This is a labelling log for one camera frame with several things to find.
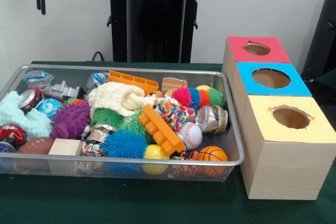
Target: white knitted cloth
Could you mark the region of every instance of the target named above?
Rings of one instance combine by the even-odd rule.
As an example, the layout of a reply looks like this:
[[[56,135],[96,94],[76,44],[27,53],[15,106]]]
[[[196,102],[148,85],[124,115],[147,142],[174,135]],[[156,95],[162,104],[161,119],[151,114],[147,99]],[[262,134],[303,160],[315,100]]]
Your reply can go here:
[[[145,92],[136,86],[119,82],[107,82],[93,89],[88,95],[91,106],[90,115],[97,108],[117,111],[120,115],[131,116],[134,110],[141,109],[147,104],[156,105],[159,100],[154,97],[144,97]]]

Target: white wall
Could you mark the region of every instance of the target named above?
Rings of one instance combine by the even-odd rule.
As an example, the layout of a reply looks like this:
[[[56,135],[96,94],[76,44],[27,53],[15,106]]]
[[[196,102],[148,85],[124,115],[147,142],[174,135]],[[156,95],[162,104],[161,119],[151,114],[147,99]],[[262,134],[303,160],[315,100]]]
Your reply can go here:
[[[302,70],[324,0],[198,0],[192,62],[222,63],[228,35],[277,36]],[[32,60],[111,60],[109,0],[0,0],[0,86]]]

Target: orange basketball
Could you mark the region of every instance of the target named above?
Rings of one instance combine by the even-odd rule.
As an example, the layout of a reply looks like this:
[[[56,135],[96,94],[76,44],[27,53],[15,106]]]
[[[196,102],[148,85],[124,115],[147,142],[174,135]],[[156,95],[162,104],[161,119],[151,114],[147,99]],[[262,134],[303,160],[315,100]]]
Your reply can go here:
[[[208,146],[203,148],[198,154],[200,161],[228,161],[226,153],[218,146]],[[224,173],[224,166],[202,166],[204,174],[210,177],[218,177]]]

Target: yellow ball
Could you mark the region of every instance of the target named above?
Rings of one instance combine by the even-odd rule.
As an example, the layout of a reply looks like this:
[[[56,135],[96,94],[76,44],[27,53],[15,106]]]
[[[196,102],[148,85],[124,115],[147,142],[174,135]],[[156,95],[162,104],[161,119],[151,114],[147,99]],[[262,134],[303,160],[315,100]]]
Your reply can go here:
[[[144,158],[148,159],[170,159],[168,155],[166,155],[161,146],[157,144],[151,144],[146,148]],[[160,175],[164,173],[168,168],[168,165],[149,165],[143,164],[142,169],[145,173],[149,175]]]
[[[200,85],[200,86],[198,86],[196,89],[207,91],[207,90],[210,89],[210,88],[211,88],[211,87],[209,87],[209,86],[207,86],[207,85]]]

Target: metal tray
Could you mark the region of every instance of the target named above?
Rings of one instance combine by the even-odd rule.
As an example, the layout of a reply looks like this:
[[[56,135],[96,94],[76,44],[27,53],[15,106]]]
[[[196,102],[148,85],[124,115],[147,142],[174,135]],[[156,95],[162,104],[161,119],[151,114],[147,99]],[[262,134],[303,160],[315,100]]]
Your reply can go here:
[[[223,107],[228,110],[229,121],[227,131],[221,134],[204,134],[201,146],[220,146],[227,154],[228,162],[207,161],[180,161],[159,159],[136,159],[136,158],[107,158],[107,157],[84,157],[84,156],[57,156],[57,155],[33,155],[19,153],[0,153],[0,173],[5,174],[28,174],[28,175],[56,175],[75,177],[104,177],[104,178],[144,178],[144,179],[170,179],[170,180],[193,180],[224,182],[233,168],[244,160],[243,145],[240,139],[236,113],[226,77],[219,72],[212,71],[185,71],[185,70],[160,70],[160,69],[130,69],[109,67],[80,67],[58,65],[26,65],[20,67],[9,79],[0,92],[0,100],[10,91],[16,90],[19,94],[27,89],[22,77],[26,72],[43,70],[55,76],[54,83],[63,80],[71,87],[81,86],[85,88],[89,76],[94,72],[115,70],[146,79],[156,80],[161,89],[161,81],[165,77],[184,79],[189,87],[204,84],[226,94],[226,103]],[[142,165],[153,165],[153,169],[167,166],[167,170],[157,176],[146,174]],[[179,168],[187,169],[218,169],[225,167],[220,176],[210,177],[198,172],[196,176],[172,177],[172,171]]]

